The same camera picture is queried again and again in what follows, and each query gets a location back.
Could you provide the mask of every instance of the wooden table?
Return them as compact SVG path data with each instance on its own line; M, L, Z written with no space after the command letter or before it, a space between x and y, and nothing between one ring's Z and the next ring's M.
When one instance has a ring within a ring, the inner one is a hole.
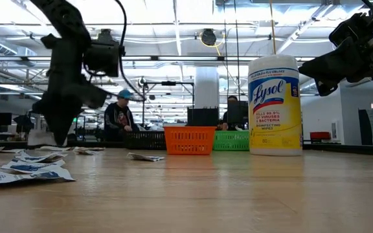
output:
M0 186L0 232L373 232L373 156L127 153L66 157L76 182Z

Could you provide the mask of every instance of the person at computer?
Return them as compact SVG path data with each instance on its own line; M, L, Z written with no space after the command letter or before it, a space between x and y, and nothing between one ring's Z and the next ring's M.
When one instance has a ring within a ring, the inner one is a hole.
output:
M238 101L237 96L228 96L227 102L232 102L232 101ZM224 113L223 124L221 126L221 130L223 131L236 130L235 127L233 127L231 124L228 124L228 111Z
M109 142L123 141L126 132L138 131L128 104L132 94L123 89L117 95L117 102L109 104L104 111L104 136Z

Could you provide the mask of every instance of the orange basket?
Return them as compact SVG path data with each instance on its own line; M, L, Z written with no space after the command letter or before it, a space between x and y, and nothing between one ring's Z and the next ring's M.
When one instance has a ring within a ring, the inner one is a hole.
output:
M166 126L165 141L169 155L209 155L216 127Z

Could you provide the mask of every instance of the green basket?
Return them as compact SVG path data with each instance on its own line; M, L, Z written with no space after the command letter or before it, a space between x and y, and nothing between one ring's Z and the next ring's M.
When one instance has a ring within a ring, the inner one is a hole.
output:
M248 151L249 132L245 131L216 131L213 150L217 151Z

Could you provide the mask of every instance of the plastic basket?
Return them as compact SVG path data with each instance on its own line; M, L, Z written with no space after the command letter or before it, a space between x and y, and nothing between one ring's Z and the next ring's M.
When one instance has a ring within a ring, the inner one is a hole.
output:
M167 126L166 150L169 155L209 155L216 127Z
M124 143L131 150L166 150L164 131L126 133Z
M248 151L249 132L245 131L217 131L214 139L214 150L217 151Z

